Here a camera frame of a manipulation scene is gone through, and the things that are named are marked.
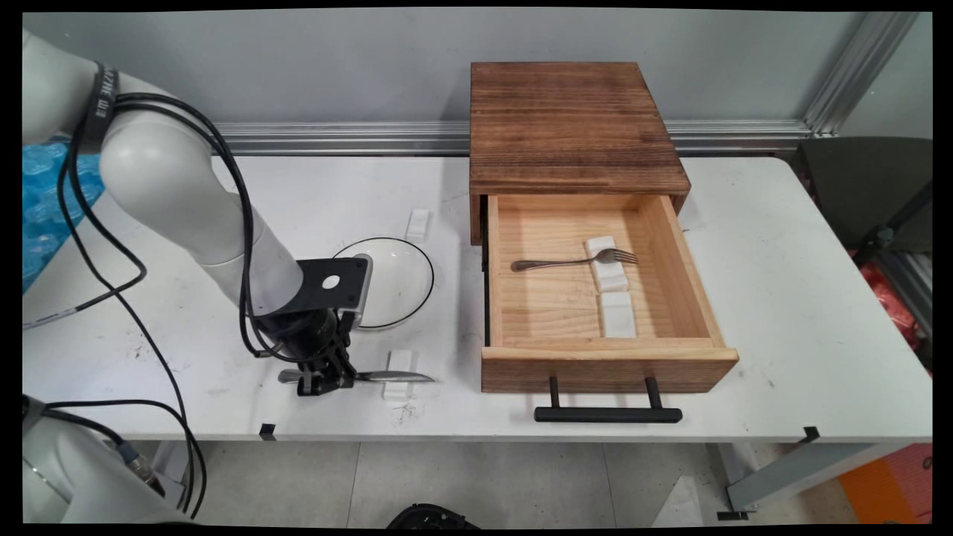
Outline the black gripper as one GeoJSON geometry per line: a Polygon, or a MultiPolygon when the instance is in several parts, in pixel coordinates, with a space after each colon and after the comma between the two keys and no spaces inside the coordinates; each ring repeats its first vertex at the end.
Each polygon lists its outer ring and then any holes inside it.
{"type": "Polygon", "coordinates": [[[301,363],[297,371],[299,397],[317,397],[333,392],[333,367],[338,387],[354,386],[357,370],[348,359],[353,313],[316,309],[296,313],[258,316],[258,330],[275,346],[264,353],[289,363],[301,363]]]}

